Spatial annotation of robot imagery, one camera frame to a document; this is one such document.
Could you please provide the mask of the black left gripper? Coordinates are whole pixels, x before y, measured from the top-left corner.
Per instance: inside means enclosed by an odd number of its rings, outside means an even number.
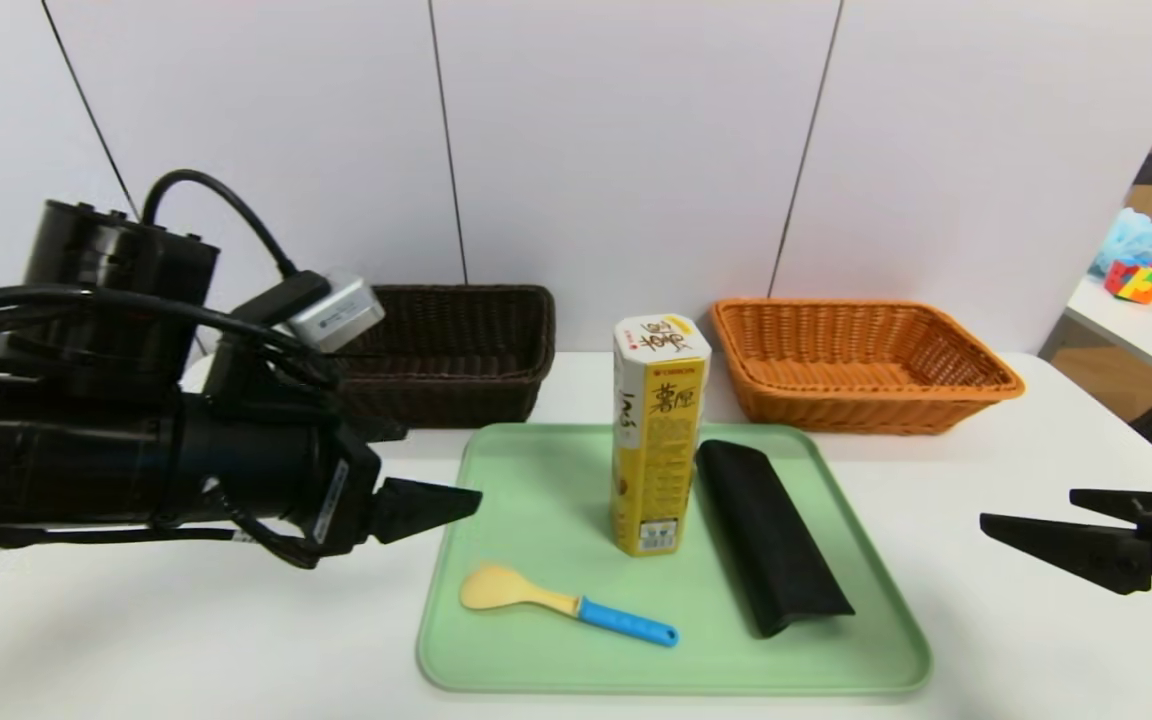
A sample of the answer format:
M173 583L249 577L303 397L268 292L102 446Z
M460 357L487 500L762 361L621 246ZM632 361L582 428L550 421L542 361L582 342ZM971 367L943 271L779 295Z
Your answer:
M185 523L232 521L237 541L278 559L346 555L364 541L380 460L342 420L273 420L221 414L202 395L180 400ZM471 518L482 501L476 488L387 478L369 506L369 537L402 541Z

